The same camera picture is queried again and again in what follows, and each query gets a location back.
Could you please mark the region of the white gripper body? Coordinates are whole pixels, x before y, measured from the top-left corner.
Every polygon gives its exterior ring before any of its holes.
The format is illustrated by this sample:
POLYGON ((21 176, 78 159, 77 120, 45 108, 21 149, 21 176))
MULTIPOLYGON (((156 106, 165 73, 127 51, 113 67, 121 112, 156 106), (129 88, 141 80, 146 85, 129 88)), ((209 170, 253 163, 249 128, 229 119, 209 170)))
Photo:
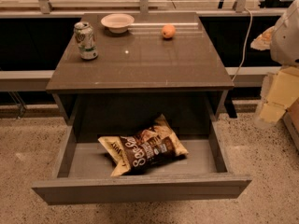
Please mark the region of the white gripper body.
POLYGON ((281 65, 299 65, 299 0, 294 0, 276 22, 270 55, 281 65))

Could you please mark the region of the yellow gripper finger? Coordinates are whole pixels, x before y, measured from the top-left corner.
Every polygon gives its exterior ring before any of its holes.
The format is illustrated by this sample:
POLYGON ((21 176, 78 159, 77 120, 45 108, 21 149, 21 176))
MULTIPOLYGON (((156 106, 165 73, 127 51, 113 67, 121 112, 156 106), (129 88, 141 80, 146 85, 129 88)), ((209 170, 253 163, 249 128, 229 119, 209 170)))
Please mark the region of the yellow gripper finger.
POLYGON ((267 129, 277 124, 287 109, 299 98, 299 69, 282 67, 268 74, 261 90, 261 101, 255 111, 255 125, 267 129))
POLYGON ((274 27, 271 26, 266 29, 264 32, 259 34, 250 44, 252 49, 257 50, 267 50, 270 49, 271 41, 272 41, 272 34, 274 31, 274 27))

